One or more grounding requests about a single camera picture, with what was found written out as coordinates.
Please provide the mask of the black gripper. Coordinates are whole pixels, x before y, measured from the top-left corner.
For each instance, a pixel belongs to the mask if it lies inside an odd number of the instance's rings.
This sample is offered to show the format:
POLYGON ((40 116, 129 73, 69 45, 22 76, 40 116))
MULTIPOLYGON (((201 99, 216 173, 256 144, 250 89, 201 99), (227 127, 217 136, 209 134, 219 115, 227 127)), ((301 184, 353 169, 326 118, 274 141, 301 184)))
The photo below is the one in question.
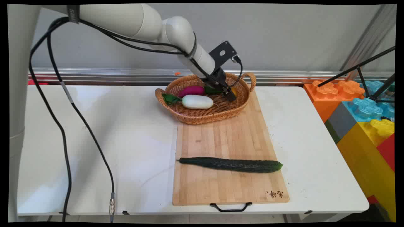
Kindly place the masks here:
POLYGON ((237 99, 237 89, 235 86, 228 87, 226 83, 226 73, 218 68, 208 77, 202 78, 205 91, 222 91, 222 95, 229 101, 233 102, 237 99))

